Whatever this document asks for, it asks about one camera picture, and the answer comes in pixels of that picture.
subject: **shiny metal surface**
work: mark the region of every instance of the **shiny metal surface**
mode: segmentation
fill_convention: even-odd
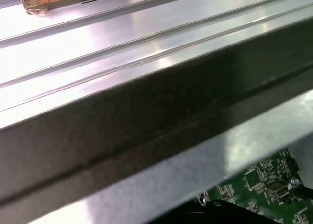
[[[46,17],[28,15],[20,4],[2,8],[0,97],[6,101],[0,103],[0,128],[310,18],[312,5],[313,0],[99,0]]]
[[[31,224],[145,223],[306,137],[312,118],[313,90]]]

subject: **metal sheet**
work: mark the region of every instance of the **metal sheet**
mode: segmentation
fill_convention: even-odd
[[[1,128],[313,14],[313,0],[107,2],[44,18],[21,5],[0,10],[0,96],[11,96],[0,104]]]
[[[312,133],[312,109],[313,90],[31,224],[144,223]]]

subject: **microchip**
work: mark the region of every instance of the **microchip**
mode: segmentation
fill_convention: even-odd
[[[289,189],[287,185],[281,182],[273,182],[270,185],[266,186],[266,190],[273,194],[277,199],[280,199],[286,195],[289,195]]]
[[[248,183],[248,187],[251,190],[261,183],[261,179],[256,169],[245,173],[245,178]]]

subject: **metal rail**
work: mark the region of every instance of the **metal rail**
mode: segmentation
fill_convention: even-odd
[[[98,0],[46,17],[12,1],[0,128],[313,15],[313,0]]]

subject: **green circuit board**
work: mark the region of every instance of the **green circuit board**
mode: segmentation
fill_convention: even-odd
[[[302,185],[292,160],[289,151],[283,149],[209,190],[209,198],[226,200],[279,223],[313,224],[310,200],[295,197],[292,189],[280,199],[268,189],[273,182],[287,184],[292,178],[298,178]]]

